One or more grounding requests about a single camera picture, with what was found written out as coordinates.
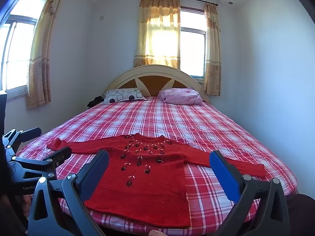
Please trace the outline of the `red knitted child sweater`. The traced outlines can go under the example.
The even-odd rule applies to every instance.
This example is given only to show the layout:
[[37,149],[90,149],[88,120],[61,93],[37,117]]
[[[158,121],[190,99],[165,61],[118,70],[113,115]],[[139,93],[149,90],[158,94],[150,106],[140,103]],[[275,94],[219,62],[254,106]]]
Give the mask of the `red knitted child sweater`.
[[109,154],[109,164],[92,196],[84,201],[98,224],[114,216],[142,226],[187,229],[193,220],[193,203],[198,200],[187,178],[187,166],[210,166],[215,145],[200,147],[138,133],[85,142],[55,138],[47,147],[53,151],[69,147],[76,155]]

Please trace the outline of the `yellow curtain side window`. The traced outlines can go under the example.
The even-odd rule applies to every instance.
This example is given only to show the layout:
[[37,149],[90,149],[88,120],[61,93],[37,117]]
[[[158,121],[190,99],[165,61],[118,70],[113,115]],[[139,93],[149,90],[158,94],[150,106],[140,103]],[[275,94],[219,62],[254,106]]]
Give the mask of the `yellow curtain side window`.
[[46,0],[35,25],[26,85],[27,109],[51,102],[49,49],[53,24],[61,2]]

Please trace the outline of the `black cloth beside pillow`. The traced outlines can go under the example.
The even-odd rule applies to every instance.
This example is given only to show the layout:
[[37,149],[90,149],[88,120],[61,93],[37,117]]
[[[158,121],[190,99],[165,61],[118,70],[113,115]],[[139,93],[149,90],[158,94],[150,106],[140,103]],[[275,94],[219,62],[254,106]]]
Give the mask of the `black cloth beside pillow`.
[[103,102],[104,101],[104,98],[102,96],[97,96],[95,97],[92,101],[90,101],[88,104],[87,104],[87,107],[88,109],[98,105],[99,103]]

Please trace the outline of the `white patterned pillow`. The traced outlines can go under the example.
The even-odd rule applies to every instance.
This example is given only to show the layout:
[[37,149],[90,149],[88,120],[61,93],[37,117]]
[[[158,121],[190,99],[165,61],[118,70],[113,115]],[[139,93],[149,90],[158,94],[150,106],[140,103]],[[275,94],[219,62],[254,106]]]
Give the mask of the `white patterned pillow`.
[[125,101],[146,101],[146,98],[138,88],[111,89],[103,93],[103,99],[102,104]]

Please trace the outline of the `red white plaid bedsheet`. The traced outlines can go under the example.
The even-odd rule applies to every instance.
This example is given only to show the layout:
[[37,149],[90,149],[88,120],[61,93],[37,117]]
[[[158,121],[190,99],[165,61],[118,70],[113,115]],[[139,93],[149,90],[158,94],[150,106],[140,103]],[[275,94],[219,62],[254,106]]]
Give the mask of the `red white plaid bedsheet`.
[[[297,191],[297,179],[289,167],[245,129],[212,105],[174,105],[157,98],[145,101],[99,104],[42,135],[18,152],[23,158],[41,160],[50,154],[47,145],[56,138],[82,142],[116,135],[140,133],[189,144],[225,157],[263,164],[266,180],[278,178],[286,195]],[[232,209],[213,171],[185,166],[187,198],[190,205],[189,229],[165,229],[167,235],[213,233]]]

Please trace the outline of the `cream wooden headboard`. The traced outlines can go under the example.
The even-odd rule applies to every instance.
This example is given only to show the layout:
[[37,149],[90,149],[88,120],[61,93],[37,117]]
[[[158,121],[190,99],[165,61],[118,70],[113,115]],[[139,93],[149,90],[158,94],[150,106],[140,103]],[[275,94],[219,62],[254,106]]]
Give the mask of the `cream wooden headboard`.
[[209,97],[203,92],[203,87],[193,77],[165,65],[135,67],[114,79],[105,90],[133,87],[140,89],[145,97],[158,96],[164,89],[194,89],[205,102],[210,103]]

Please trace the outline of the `pink pillow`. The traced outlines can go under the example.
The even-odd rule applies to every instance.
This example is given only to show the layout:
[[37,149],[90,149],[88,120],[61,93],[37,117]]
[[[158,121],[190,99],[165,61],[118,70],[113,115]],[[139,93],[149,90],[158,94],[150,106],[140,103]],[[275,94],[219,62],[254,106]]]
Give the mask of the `pink pillow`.
[[176,105],[194,105],[203,102],[199,92],[189,88],[165,89],[159,91],[157,97],[164,103]]

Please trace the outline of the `yellow curtain centre left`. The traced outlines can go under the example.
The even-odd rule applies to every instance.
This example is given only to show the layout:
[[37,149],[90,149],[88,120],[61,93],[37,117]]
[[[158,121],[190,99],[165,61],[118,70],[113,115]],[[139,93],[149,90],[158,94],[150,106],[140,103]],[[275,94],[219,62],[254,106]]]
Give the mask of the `yellow curtain centre left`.
[[180,0],[141,0],[133,66],[181,66]]

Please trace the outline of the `yellow curtain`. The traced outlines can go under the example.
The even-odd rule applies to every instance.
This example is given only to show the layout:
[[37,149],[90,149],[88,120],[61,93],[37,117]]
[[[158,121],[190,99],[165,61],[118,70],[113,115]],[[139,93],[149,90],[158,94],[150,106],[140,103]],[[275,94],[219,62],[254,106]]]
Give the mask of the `yellow curtain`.
[[221,44],[220,23],[216,5],[205,4],[206,28],[206,59],[204,92],[211,96],[221,95]]
[[180,0],[141,0],[133,66],[181,66]]

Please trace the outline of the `yellow curtain centre right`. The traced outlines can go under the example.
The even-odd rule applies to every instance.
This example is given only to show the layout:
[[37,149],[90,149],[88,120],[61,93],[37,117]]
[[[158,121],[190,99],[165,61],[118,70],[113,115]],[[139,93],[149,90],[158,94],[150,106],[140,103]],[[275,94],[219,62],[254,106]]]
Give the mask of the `yellow curtain centre right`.
[[206,28],[206,59],[204,92],[211,96],[221,95],[221,44],[220,23],[216,5],[205,4]]

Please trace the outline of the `centre window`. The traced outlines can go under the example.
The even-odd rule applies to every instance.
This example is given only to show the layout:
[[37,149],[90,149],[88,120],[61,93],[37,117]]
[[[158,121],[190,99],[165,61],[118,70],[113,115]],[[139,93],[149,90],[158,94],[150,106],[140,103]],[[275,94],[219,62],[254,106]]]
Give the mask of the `centre window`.
[[181,71],[200,82],[205,77],[206,30],[201,10],[181,7]]

